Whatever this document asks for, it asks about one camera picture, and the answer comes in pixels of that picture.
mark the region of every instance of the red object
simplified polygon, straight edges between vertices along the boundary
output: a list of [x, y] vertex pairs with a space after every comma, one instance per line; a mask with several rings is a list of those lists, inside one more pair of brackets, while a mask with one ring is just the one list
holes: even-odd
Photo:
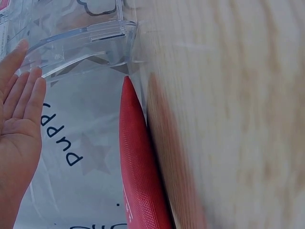
[[8, 7], [10, 0], [0, 0], [0, 11]]
[[142, 107], [125, 77], [120, 111], [120, 153], [129, 229], [172, 229]]

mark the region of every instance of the wooden surface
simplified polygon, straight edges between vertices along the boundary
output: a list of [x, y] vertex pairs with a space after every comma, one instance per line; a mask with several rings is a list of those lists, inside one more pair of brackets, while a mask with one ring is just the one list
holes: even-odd
[[305, 1], [143, 0], [136, 13], [177, 228], [305, 228]]

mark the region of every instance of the hand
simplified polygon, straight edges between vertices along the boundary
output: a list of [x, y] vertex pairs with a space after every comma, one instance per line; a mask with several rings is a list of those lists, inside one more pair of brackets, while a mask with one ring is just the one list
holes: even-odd
[[0, 228], [11, 229], [41, 154], [40, 121], [46, 93], [41, 69], [17, 76], [28, 43], [0, 63]]

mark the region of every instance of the black lettering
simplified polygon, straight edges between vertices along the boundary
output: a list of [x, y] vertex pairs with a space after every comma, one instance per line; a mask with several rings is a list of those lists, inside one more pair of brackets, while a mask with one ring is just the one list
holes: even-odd
[[[73, 162], [70, 161], [69, 157], [74, 157], [76, 160], [74, 160]], [[83, 157], [82, 156], [77, 156], [75, 153], [68, 153], [66, 155], [66, 160], [68, 162], [68, 164], [72, 167], [73, 165], [75, 165], [76, 163], [78, 163], [80, 160], [82, 160]]]
[[51, 106], [49, 104], [43, 104], [44, 106], [51, 108]]
[[49, 128], [47, 129], [47, 134], [48, 134], [49, 137], [54, 137], [54, 136], [57, 135], [58, 132], [60, 132], [64, 127], [65, 127], [65, 126], [63, 125], [61, 128], [56, 129], [55, 127], [52, 127], [52, 126], [51, 126], [51, 127], [49, 127]]
[[117, 226], [127, 226], [127, 224], [126, 223], [121, 223], [121, 224], [116, 224], [116, 225], [113, 225], [110, 229], [114, 229], [114, 228], [116, 228]]
[[59, 143], [61, 143], [61, 142], [66, 142], [66, 143], [68, 143], [68, 146], [63, 150], [64, 152], [67, 151], [68, 149], [70, 149], [70, 147], [71, 147], [71, 142], [68, 141], [68, 140], [66, 139], [66, 137], [63, 137], [61, 140], [57, 141], [56, 143], [59, 144]]
[[45, 126], [46, 124], [48, 124], [53, 118], [55, 118], [56, 114], [53, 114], [51, 117], [47, 116], [47, 115], [43, 115], [41, 116], [41, 125]]
[[87, 228], [87, 227], [70, 227], [70, 229], [75, 229], [75, 228], [82, 228], [82, 229], [90, 229], [90, 228]]

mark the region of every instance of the transparent plastic bin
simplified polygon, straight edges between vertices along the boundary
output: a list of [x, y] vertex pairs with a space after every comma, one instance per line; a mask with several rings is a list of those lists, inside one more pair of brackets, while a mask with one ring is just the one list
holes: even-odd
[[134, 0], [0, 0], [3, 55], [25, 38], [30, 49], [20, 69], [43, 77], [90, 56], [105, 67], [129, 61], [137, 22]]

